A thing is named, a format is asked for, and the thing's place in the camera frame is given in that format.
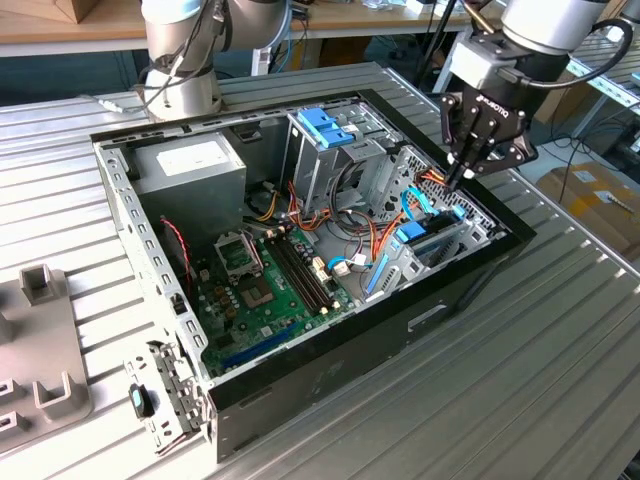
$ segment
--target chip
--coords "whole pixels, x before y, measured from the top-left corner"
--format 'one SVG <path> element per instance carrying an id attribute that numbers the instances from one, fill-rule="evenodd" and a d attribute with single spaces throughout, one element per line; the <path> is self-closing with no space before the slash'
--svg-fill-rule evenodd
<path id="1" fill-rule="evenodd" d="M 249 308 L 259 307 L 275 298 L 264 277 L 248 278 L 241 281 L 238 285 L 238 291 Z"/>
<path id="2" fill-rule="evenodd" d="M 218 338 L 216 338 L 216 345 L 220 349 L 228 347 L 232 343 L 233 343 L 233 337 L 231 336 L 230 333 L 225 333 L 224 335 L 220 335 Z"/>

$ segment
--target cardboard box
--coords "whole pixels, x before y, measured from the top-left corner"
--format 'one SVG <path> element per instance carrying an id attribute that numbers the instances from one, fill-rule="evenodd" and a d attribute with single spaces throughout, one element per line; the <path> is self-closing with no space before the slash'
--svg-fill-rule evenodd
<path id="1" fill-rule="evenodd" d="M 0 10 L 80 23 L 99 0 L 0 0 Z"/>
<path id="2" fill-rule="evenodd" d="M 565 167 L 556 168 L 538 181 L 540 189 L 556 202 L 565 170 Z M 609 195 L 637 213 L 613 203 Z M 640 256 L 640 195 L 602 165 L 590 162 L 570 168 L 562 206 L 627 260 Z"/>

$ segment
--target gray plastic holder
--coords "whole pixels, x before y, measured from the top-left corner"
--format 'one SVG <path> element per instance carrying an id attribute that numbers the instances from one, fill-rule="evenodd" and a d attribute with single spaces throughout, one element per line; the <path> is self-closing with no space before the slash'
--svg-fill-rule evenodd
<path id="1" fill-rule="evenodd" d="M 64 272 L 25 268 L 0 283 L 0 453 L 91 410 Z"/>

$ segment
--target yellow wire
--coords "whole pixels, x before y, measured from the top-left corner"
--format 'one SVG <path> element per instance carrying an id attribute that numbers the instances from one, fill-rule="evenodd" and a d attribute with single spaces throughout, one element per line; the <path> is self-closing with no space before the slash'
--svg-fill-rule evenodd
<path id="1" fill-rule="evenodd" d="M 271 205 L 269 206 L 269 210 L 267 213 L 262 215 L 261 217 L 256 218 L 259 222 L 265 222 L 269 220 L 276 211 L 276 198 L 278 197 L 278 192 L 273 193 L 273 198 L 271 199 Z"/>

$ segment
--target sticker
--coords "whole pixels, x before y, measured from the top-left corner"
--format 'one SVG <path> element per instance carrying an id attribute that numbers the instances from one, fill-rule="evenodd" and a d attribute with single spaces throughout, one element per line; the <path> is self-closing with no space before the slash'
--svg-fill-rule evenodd
<path id="1" fill-rule="evenodd" d="M 578 177 L 578 180 L 580 180 L 583 183 L 590 183 L 590 182 L 597 181 L 596 177 L 591 175 L 591 172 L 588 172 L 586 170 L 576 170 L 575 172 L 573 172 L 573 174 L 576 177 Z"/>
<path id="2" fill-rule="evenodd" d="M 157 158 L 167 177 L 229 161 L 216 141 L 165 150 L 158 153 Z"/>
<path id="3" fill-rule="evenodd" d="M 607 190 L 600 190 L 599 192 L 593 192 L 596 194 L 596 196 L 602 200 L 604 203 L 611 203 L 611 198 L 613 197 L 613 193 L 607 191 Z"/>

